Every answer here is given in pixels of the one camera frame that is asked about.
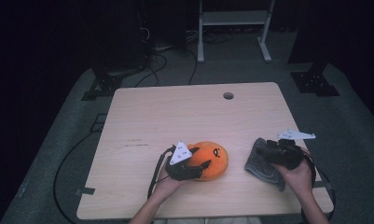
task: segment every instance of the gray carpet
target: gray carpet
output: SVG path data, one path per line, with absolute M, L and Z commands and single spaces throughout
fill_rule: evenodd
M 374 223 L 374 118 L 351 88 L 347 77 L 332 65 L 326 68 L 324 75 L 340 96 L 317 97 L 312 93 L 299 93 L 290 73 L 306 71 L 310 64 L 287 64 L 295 36 L 296 33 L 269 32 L 267 44 L 271 63 L 263 61 L 256 42 L 257 34 L 234 35 L 232 40 L 219 45 L 206 44 L 205 63 L 197 65 L 191 84 L 276 82 L 299 129 L 317 136 L 315 140 L 307 140 L 306 145 L 336 190 L 332 223 Z M 188 47 L 196 54 L 196 44 Z M 161 55 L 166 57 L 167 64 L 157 72 L 159 85 L 187 85 L 195 67 L 192 54 L 172 49 Z M 155 56 L 151 61 L 154 69 L 164 63 L 163 58 Z M 146 69 L 125 78 L 121 88 L 133 88 L 150 72 Z M 80 199 L 78 190 L 85 186 L 100 139 L 100 133 L 91 133 L 90 129 L 99 114 L 107 113 L 112 100 L 111 97 L 98 97 L 95 101 L 81 101 L 93 80 L 91 70 L 81 74 L 2 223 L 69 223 L 65 216 L 77 223 L 122 223 L 121 220 L 82 221 L 76 217 Z M 140 86 L 155 85 L 157 80 L 151 76 Z M 93 129 L 100 128 L 104 119 L 105 116 L 99 116 Z M 62 209 L 59 210 L 52 187 L 61 164 L 55 186 Z M 264 224 L 298 223 L 301 218 L 295 214 L 262 217 L 261 220 Z

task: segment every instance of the wooden table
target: wooden table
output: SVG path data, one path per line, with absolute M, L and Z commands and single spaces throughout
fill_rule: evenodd
M 224 98 L 224 93 L 233 99 Z M 186 183 L 156 217 L 300 213 L 289 188 L 280 192 L 244 171 L 258 137 L 278 140 L 277 134 L 287 129 L 298 131 L 275 83 L 117 90 L 86 183 L 95 191 L 82 195 L 77 216 L 133 217 L 146 201 L 159 155 L 180 140 L 216 142 L 228 151 L 229 167 L 216 180 Z M 302 140 L 297 144 L 306 147 Z M 333 209 L 325 188 L 313 193 L 324 212 Z

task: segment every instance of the gray fabric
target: gray fabric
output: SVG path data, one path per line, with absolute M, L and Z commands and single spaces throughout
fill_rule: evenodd
M 250 156 L 248 157 L 244 169 L 256 178 L 276 186 L 279 191 L 283 191 L 285 188 L 283 176 L 273 165 L 265 161 L 256 153 L 257 147 L 266 146 L 266 141 L 263 138 L 258 138 L 254 142 L 253 149 L 251 150 Z

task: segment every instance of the table hole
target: table hole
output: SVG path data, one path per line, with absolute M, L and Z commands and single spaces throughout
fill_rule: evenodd
M 227 100 L 231 100 L 231 99 L 233 99 L 233 97 L 235 97 L 235 96 L 233 95 L 233 93 L 231 93 L 231 92 L 225 92 L 223 96 L 224 96 L 224 98 L 227 99 Z

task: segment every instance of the white tag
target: white tag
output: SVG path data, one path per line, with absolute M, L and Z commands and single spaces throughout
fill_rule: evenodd
M 192 152 L 187 149 L 187 146 L 182 141 L 179 141 L 173 153 L 172 159 L 170 160 L 170 165 L 177 164 L 178 162 L 184 161 L 190 157 L 192 157 Z
M 277 137 L 283 138 L 283 139 L 313 139 L 315 138 L 314 133 L 300 133 L 292 130 L 287 130 L 285 133 L 278 134 Z

